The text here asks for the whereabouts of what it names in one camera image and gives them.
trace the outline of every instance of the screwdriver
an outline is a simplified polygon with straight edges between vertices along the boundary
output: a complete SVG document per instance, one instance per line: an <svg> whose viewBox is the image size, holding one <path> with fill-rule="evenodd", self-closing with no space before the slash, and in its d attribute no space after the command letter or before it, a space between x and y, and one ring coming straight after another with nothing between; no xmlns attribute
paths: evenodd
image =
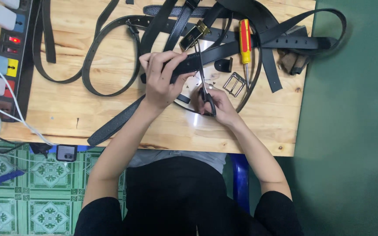
<svg viewBox="0 0 378 236"><path fill-rule="evenodd" d="M250 39L250 27L249 20L244 19L239 22L239 35L240 35L240 52L242 62L246 67L246 89L249 90L249 62L251 61L251 39Z"/></svg>

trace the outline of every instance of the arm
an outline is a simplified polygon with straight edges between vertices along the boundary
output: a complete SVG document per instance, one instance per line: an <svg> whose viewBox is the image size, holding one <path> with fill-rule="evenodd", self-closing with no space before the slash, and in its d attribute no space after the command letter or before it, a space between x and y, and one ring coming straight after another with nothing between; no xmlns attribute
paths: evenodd
<svg viewBox="0 0 378 236"><path fill-rule="evenodd" d="M176 83L170 84L173 70L186 57L186 53L168 51L148 53L139 58L147 73L146 96L92 168L83 208L102 197L118 198L119 176L134 156L148 127L181 93L186 79L194 75L193 73L180 75ZM163 63L167 61L169 62L162 71Z"/></svg>
<svg viewBox="0 0 378 236"><path fill-rule="evenodd" d="M235 111L233 105L222 90L208 89L214 99L217 120L228 126L234 133L243 149L247 161L260 181L262 195L268 191L278 191L292 200L290 187L278 162L260 142L256 135L247 127L243 119ZM199 101L199 111L203 114L211 111L209 103Z"/></svg>

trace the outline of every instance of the red and yellow screwdriver handle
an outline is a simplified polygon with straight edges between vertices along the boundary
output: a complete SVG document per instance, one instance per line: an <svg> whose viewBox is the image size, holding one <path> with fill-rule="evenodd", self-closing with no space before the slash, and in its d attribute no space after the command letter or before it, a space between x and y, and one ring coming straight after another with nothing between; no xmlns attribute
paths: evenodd
<svg viewBox="0 0 378 236"><path fill-rule="evenodd" d="M239 22L240 31L240 51L243 64L247 64L251 61L251 39L250 39L250 27L249 20L244 19Z"/></svg>

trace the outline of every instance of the green wall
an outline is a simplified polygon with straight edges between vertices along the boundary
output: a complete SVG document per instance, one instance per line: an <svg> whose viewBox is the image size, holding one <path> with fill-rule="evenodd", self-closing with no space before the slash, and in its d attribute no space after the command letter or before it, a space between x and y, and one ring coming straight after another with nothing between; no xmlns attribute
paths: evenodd
<svg viewBox="0 0 378 236"><path fill-rule="evenodd" d="M378 1L317 8L342 11L348 37L308 66L294 158L278 161L307 235L378 235ZM339 20L318 13L313 32L338 36Z"/></svg>

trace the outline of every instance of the scissors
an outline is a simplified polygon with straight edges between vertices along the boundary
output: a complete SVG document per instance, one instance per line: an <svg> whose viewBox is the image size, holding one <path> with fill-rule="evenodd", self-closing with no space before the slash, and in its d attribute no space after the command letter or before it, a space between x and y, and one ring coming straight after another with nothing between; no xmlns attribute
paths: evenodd
<svg viewBox="0 0 378 236"><path fill-rule="evenodd" d="M195 45L195 52L197 52L195 41L193 41L193 44ZM201 46L199 44L199 41L198 41L198 49L199 49L199 61L201 62L199 74L201 76L201 81L202 81L202 88L199 90L199 95L202 97L202 101L204 103L209 102L209 104L211 105L211 111L212 111L211 116L215 117L217 115L217 111L215 110L214 100L211 94L208 93L207 87L205 85L204 64L202 62Z"/></svg>

